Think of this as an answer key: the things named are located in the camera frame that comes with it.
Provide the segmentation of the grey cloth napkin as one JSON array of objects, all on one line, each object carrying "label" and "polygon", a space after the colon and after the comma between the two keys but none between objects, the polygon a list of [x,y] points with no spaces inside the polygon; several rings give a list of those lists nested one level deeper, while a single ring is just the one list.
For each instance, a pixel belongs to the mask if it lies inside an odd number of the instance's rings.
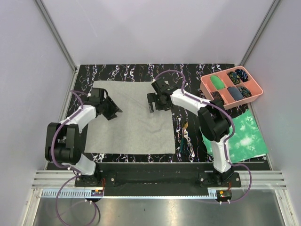
[{"label": "grey cloth napkin", "polygon": [[149,111],[150,82],[96,81],[93,86],[106,89],[122,111],[112,120],[99,115],[89,123],[86,153],[175,153],[171,111]]}]

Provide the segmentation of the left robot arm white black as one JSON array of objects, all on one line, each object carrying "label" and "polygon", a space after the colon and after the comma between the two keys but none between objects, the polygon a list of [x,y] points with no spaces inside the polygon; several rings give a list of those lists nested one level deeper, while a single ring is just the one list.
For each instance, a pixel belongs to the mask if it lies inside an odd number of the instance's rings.
[{"label": "left robot arm white black", "polygon": [[100,184],[102,178],[96,172],[96,163],[84,155],[88,124],[103,115],[107,120],[117,117],[122,110],[114,103],[108,91],[92,88],[87,94],[70,91],[79,101],[78,109],[60,122],[48,124],[45,144],[45,159],[58,168],[73,170],[85,176],[91,186]]}]

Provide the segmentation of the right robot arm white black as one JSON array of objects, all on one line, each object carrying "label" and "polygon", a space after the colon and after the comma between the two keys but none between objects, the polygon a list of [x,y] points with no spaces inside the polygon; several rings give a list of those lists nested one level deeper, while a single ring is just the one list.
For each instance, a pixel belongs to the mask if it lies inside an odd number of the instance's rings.
[{"label": "right robot arm white black", "polygon": [[198,116],[202,135],[211,142],[214,157],[214,182],[225,186],[234,173],[229,158],[228,139],[232,136],[233,120],[227,115],[220,100],[197,97],[178,86],[170,86],[163,79],[151,83],[154,92],[147,94],[150,113],[154,110],[168,111],[174,106],[182,107]]}]

